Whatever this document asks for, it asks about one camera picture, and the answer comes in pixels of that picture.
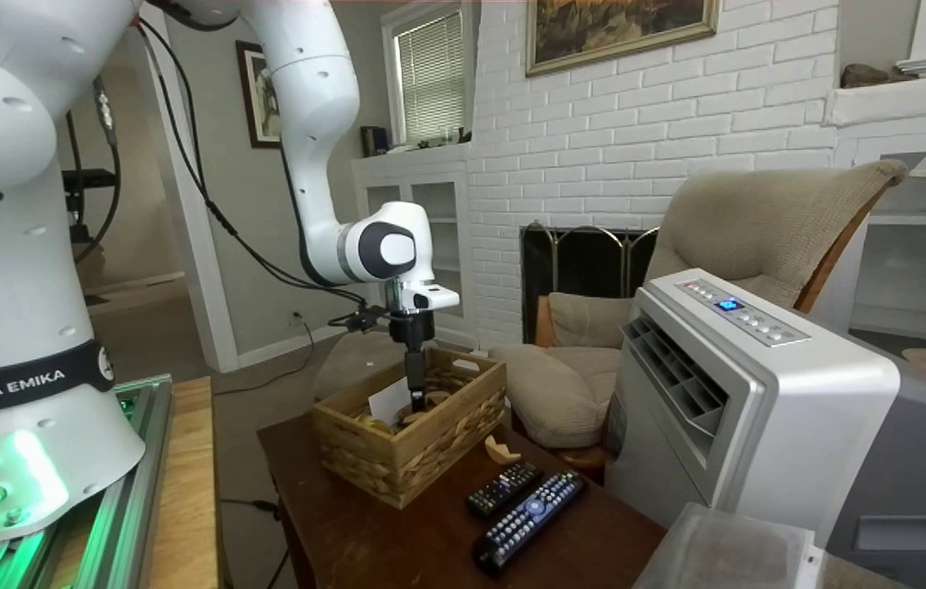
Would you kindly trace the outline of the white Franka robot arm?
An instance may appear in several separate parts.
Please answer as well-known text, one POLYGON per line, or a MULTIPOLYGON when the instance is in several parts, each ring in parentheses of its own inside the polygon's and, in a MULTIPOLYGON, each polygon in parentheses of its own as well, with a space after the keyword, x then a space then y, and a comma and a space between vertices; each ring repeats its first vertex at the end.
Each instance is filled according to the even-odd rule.
POLYGON ((71 263, 56 122, 148 4, 195 30, 244 18, 259 35, 315 280, 381 286, 408 347, 458 300, 436 280, 422 207, 334 211, 328 163, 362 86, 331 0, 0 0, 0 539, 51 527, 143 459, 71 263))

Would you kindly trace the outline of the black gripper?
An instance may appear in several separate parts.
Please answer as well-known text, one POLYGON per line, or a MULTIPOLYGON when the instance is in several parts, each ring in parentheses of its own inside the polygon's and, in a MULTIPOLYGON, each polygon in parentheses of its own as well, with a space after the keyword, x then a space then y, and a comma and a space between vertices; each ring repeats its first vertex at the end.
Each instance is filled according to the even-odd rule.
POLYGON ((430 388, 422 343, 436 337, 436 317, 430 310, 391 313, 391 337, 406 347, 408 401, 419 412, 425 407, 430 388))

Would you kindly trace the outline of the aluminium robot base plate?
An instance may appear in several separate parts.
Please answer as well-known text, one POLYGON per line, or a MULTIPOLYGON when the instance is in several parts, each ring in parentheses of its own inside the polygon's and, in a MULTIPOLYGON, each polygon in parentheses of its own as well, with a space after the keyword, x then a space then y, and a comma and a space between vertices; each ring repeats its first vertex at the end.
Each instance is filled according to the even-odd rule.
POLYGON ((143 579, 174 380, 69 392, 0 415, 0 589, 143 579))

